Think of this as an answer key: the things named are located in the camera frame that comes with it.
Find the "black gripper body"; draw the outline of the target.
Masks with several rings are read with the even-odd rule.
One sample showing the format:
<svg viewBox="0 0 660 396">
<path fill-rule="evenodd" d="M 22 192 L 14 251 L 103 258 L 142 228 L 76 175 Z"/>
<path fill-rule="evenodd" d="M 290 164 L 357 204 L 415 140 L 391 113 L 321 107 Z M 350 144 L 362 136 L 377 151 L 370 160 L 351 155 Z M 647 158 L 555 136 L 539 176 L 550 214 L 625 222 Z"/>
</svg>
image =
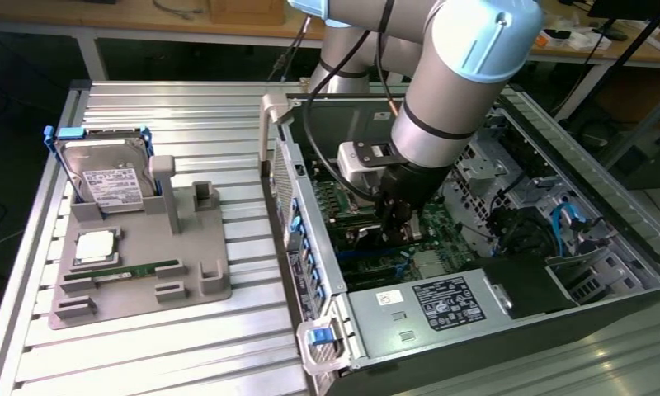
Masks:
<svg viewBox="0 0 660 396">
<path fill-rule="evenodd" d="M 403 201 L 413 207 L 425 207 L 449 176 L 451 166 L 427 168 L 414 163 L 390 165 L 381 178 L 381 196 L 385 202 Z"/>
</svg>

